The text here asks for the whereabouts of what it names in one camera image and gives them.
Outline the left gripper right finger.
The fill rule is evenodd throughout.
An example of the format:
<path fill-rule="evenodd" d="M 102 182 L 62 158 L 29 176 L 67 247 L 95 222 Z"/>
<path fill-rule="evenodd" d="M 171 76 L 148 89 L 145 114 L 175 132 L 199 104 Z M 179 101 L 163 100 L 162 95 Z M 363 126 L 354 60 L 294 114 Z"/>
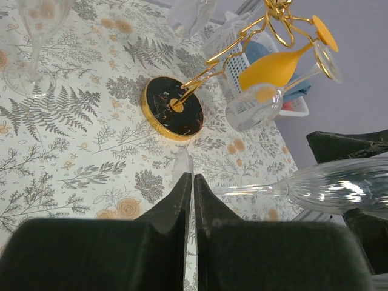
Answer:
<path fill-rule="evenodd" d="M 349 229 L 330 222 L 246 221 L 194 179 L 199 290 L 372 290 Z"/>

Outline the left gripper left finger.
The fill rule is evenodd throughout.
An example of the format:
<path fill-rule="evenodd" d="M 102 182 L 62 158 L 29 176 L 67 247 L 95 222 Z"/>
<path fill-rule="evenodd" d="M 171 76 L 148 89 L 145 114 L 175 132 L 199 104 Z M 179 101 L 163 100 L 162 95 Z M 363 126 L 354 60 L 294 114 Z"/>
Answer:
<path fill-rule="evenodd" d="M 2 290 L 182 290 L 192 176 L 139 218 L 31 219 L 1 256 Z"/>

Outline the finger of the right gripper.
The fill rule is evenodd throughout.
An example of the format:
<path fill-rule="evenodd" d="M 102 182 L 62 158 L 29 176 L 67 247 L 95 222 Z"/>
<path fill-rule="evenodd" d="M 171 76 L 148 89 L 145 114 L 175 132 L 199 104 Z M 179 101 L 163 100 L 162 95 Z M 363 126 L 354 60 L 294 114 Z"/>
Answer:
<path fill-rule="evenodd" d="M 346 212 L 344 221 L 358 238 L 372 274 L 387 273 L 387 221 L 362 214 L 358 209 Z"/>
<path fill-rule="evenodd" d="M 352 158 L 370 158 L 387 152 L 387 130 L 363 134 L 315 131 L 306 136 L 318 164 Z"/>

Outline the tall clear flute glass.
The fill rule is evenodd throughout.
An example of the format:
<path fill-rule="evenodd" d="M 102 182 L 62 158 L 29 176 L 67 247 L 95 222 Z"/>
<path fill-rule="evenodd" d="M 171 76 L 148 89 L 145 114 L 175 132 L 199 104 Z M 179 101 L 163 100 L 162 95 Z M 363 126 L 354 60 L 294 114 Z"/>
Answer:
<path fill-rule="evenodd" d="M 195 178 L 193 192 L 201 196 L 282 196 L 316 212 L 342 215 L 348 210 L 387 221 L 387 158 L 343 159 L 297 170 L 270 185 L 216 187 L 210 189 Z"/>

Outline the yellow plastic goblet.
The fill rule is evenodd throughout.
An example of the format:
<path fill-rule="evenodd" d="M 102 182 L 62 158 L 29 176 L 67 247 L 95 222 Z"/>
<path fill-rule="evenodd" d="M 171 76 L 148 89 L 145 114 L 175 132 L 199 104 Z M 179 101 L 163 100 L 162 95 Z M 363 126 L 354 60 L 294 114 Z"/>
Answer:
<path fill-rule="evenodd" d="M 330 30 L 316 15 L 312 16 L 317 38 L 310 40 L 304 47 L 295 51 L 278 52 L 259 58 L 239 75 L 239 85 L 245 91 L 253 85 L 269 83 L 277 87 L 286 85 L 294 74 L 300 57 L 318 41 L 329 46 L 334 52 L 339 48 Z"/>

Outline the gold wine glass rack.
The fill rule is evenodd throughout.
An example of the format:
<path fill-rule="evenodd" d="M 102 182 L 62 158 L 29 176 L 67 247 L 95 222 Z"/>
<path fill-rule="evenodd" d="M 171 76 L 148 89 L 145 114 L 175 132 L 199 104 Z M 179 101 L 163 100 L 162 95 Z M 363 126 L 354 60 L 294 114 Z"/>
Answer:
<path fill-rule="evenodd" d="M 195 95 L 208 79 L 224 74 L 227 63 L 245 52 L 233 53 L 238 44 L 248 45 L 255 35 L 269 29 L 283 46 L 292 48 L 294 33 L 304 35 L 308 42 L 317 38 L 316 27 L 311 18 L 292 15 L 291 1 L 265 1 L 265 14 L 242 28 L 237 39 L 206 61 L 206 69 L 186 83 L 170 77 L 151 79 L 141 96 L 141 109 L 148 123 L 162 136 L 173 140 L 187 140 L 203 127 L 202 106 Z"/>

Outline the short clear wine glass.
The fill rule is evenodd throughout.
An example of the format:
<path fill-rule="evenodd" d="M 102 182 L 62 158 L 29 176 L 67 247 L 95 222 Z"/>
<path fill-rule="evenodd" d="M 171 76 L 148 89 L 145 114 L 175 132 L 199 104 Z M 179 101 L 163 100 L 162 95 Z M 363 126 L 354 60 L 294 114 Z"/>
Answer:
<path fill-rule="evenodd" d="M 199 32 L 212 18 L 216 1 L 175 1 L 169 10 L 167 24 L 175 35 L 189 39 Z"/>

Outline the plain clear flute glass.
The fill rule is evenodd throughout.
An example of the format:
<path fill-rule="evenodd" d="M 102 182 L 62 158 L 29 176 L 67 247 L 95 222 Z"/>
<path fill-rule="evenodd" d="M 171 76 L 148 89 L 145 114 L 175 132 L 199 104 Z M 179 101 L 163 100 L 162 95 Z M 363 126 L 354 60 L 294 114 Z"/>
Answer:
<path fill-rule="evenodd" d="M 73 3 L 73 0 L 17 2 L 31 40 L 32 54 L 29 61 L 15 61 L 4 71 L 5 82 L 14 92 L 41 98 L 54 91 L 56 79 L 47 67 L 39 64 L 39 55 L 47 41 L 64 25 Z"/>

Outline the red cloth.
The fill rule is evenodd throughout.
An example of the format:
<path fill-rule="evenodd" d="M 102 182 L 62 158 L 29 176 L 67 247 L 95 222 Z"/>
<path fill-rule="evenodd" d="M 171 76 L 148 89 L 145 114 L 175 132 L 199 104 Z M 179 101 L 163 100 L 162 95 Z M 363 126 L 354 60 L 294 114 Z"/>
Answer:
<path fill-rule="evenodd" d="M 294 111 L 294 110 L 295 110 L 292 101 L 287 101 L 287 102 L 285 102 L 285 103 L 283 104 L 283 106 L 282 106 L 282 109 L 283 109 L 283 110 L 286 110 L 286 111 Z"/>

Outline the blue folded cloth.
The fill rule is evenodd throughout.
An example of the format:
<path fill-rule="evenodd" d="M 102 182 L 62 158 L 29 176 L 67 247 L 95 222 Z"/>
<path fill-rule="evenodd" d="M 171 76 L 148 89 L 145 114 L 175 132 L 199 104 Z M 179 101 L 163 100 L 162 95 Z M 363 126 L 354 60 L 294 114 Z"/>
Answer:
<path fill-rule="evenodd" d="M 242 91 L 253 85 L 268 83 L 276 87 L 286 85 L 294 74 L 300 57 L 312 47 L 306 44 L 293 52 L 278 52 L 265 55 L 247 67 L 239 75 L 239 84 Z"/>

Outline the white plastic basket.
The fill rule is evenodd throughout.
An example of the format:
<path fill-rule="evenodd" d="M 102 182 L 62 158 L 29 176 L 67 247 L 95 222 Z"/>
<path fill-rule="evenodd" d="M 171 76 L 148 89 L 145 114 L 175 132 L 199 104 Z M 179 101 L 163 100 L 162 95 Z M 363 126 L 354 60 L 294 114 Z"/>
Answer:
<path fill-rule="evenodd" d="M 232 12 L 225 12 L 226 22 L 213 34 L 204 41 L 201 48 L 201 54 L 204 58 L 209 59 L 221 49 L 231 44 L 238 32 L 244 28 L 244 25 L 250 19 L 249 12 L 242 15 L 237 15 Z M 244 53 L 233 57 L 226 65 L 226 76 L 233 84 L 230 86 L 234 94 L 240 94 L 241 88 L 239 85 L 239 75 L 247 67 L 253 64 L 257 59 L 272 53 L 278 53 L 279 50 L 274 40 L 267 32 L 255 34 L 249 41 Z M 285 117 L 305 117 L 309 115 L 309 109 L 304 100 L 310 85 L 307 82 L 302 82 L 294 89 L 287 91 L 284 96 L 284 103 L 292 101 L 295 108 L 294 111 L 286 111 L 281 109 L 277 118 Z"/>

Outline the floral table mat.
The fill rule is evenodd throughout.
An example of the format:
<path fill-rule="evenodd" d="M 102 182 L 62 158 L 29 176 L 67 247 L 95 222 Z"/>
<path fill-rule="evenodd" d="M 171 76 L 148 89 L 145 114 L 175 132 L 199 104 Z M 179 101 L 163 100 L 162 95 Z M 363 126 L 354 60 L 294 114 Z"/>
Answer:
<path fill-rule="evenodd" d="M 31 219 L 135 220 L 173 189 L 176 152 L 188 149 L 211 186 L 274 182 L 296 165 L 275 124 L 236 133 L 230 97 L 213 79 L 198 90 L 199 135 L 176 142 L 145 120 L 139 98 L 157 76 L 186 81 L 202 70 L 202 39 L 178 39 L 167 9 L 144 1 L 76 1 L 40 63 L 55 91 L 22 96 L 1 82 L 1 256 Z M 184 288 L 196 290 L 195 234 Z"/>

